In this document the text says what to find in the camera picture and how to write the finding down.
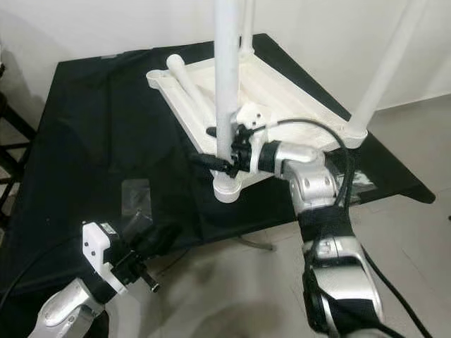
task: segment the white plastic part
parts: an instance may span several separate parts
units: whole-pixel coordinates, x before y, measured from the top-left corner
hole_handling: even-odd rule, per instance
[[[406,5],[381,64],[347,125],[349,133],[357,135],[367,133],[369,121],[404,56],[427,3],[428,0],[410,0]]]
[[[173,73],[174,77],[179,81],[182,88],[187,92],[191,99],[201,110],[204,116],[204,125],[214,125],[213,111],[205,101],[204,96],[200,92],[198,86],[190,79],[190,75],[185,69],[185,62],[178,54],[173,54],[166,60],[168,69]]]
[[[255,0],[245,0],[245,20],[241,34],[240,53],[242,56],[254,53],[252,33],[254,31]]]
[[[214,196],[223,203],[235,202],[240,197],[241,182],[228,177],[225,173],[216,173],[213,179]]]
[[[245,57],[238,57],[237,0],[215,0],[215,59],[185,65],[181,58],[171,56],[168,59],[171,70],[147,73],[149,86],[161,92],[198,152],[216,154],[228,161],[234,113],[237,113],[236,121],[247,127],[275,125],[276,121],[286,118],[309,118],[333,129],[348,148],[359,147],[368,134],[366,126],[401,60],[427,0],[412,0],[402,14],[387,54],[348,123],[251,52],[254,1],[247,0],[245,4],[240,52]],[[214,103],[215,114],[205,108]],[[210,123],[211,117],[216,117],[216,139],[206,134],[207,127],[215,125],[215,121]],[[253,146],[261,140],[277,139],[324,151],[338,148],[334,138],[321,128],[301,123],[267,129],[253,137],[260,138],[252,141]],[[225,178],[222,173],[213,173],[216,198],[230,203],[239,197],[240,189],[271,176],[257,171],[255,157],[251,161],[252,172],[239,172],[234,180]]]
[[[109,262],[104,263],[104,252],[111,243],[99,225],[95,222],[83,225],[82,237],[83,255],[89,264],[116,292],[119,294],[127,292],[127,288],[111,272],[113,266]]]
[[[233,141],[231,120],[238,110],[239,85],[239,32],[238,0],[215,0],[214,59],[216,148],[217,156],[227,161]],[[231,203],[240,195],[241,183],[219,173],[213,181],[214,193],[219,201]]]

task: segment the black chair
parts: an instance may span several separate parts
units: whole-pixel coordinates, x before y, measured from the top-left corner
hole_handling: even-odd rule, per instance
[[[3,74],[4,67],[0,69],[0,77]],[[3,194],[0,196],[0,227],[6,228],[8,216],[2,211],[2,208],[8,198],[15,183],[22,180],[25,163],[30,153],[32,140],[36,132],[28,125],[9,105],[6,97],[0,92],[0,119],[8,121],[19,133],[21,133],[28,142],[16,144],[0,144],[0,166],[10,175],[10,177],[1,178],[0,185],[6,185]],[[17,161],[8,151],[13,149],[25,149],[25,152]]]

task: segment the white wall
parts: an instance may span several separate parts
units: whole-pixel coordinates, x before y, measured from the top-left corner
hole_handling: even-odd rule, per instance
[[[267,32],[352,110],[404,0],[257,0]],[[62,60],[213,38],[213,0],[1,0],[0,82],[33,125]],[[431,0],[381,107],[451,93],[451,1]]]

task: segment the black velcro strap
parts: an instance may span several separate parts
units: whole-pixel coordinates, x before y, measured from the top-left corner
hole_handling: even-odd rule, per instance
[[[322,237],[354,236],[346,209],[340,206],[327,206],[314,210],[307,210],[297,216],[304,243]]]
[[[349,334],[353,331],[372,328],[368,322],[378,322],[378,316],[374,310],[373,302],[369,299],[340,299],[339,306],[329,302],[333,322],[340,334]]]

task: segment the silver robotic arm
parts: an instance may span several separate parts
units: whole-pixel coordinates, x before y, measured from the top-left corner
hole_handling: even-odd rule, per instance
[[[85,283],[75,278],[42,306],[29,337],[84,337],[93,320],[104,309],[104,305],[94,299]]]
[[[323,152],[272,142],[261,150],[259,169],[289,182],[304,240],[302,281],[311,328],[339,337],[368,328],[369,322],[383,322],[381,299],[362,246],[347,211],[335,204],[337,185]]]

